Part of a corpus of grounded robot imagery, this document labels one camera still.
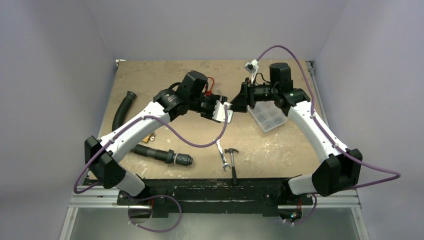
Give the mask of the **red cable padlock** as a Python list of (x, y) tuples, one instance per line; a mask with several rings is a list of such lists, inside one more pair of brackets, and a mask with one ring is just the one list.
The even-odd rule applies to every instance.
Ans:
[(204, 96), (211, 96), (213, 94), (213, 88), (215, 86), (215, 79), (213, 77), (208, 76), (208, 80), (211, 80), (211, 86), (209, 86), (209, 82), (207, 81), (205, 84)]

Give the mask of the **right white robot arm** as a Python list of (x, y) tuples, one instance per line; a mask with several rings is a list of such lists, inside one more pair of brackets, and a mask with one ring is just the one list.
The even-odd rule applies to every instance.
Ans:
[(274, 102), (283, 114), (292, 120), (314, 149), (319, 167), (309, 175), (285, 180), (280, 196), (288, 204), (301, 194), (319, 194), (327, 197), (354, 187), (359, 181), (363, 156), (358, 149), (350, 149), (325, 125), (316, 113), (311, 99), (301, 88), (295, 88), (291, 68), (285, 62), (269, 66), (268, 84), (255, 85), (247, 78), (240, 92), (230, 102), (234, 112), (246, 113), (258, 102)]

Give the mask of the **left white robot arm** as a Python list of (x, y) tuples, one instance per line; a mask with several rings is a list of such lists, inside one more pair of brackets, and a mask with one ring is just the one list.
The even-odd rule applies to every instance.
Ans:
[(195, 70), (189, 71), (181, 82), (158, 92), (135, 117), (111, 133), (84, 142), (85, 167), (106, 189), (116, 187), (127, 193), (138, 205), (149, 199), (148, 186), (142, 177), (129, 172), (120, 161), (148, 134), (189, 111), (203, 118), (227, 125), (232, 120), (232, 104), (222, 95), (207, 94), (208, 78)]

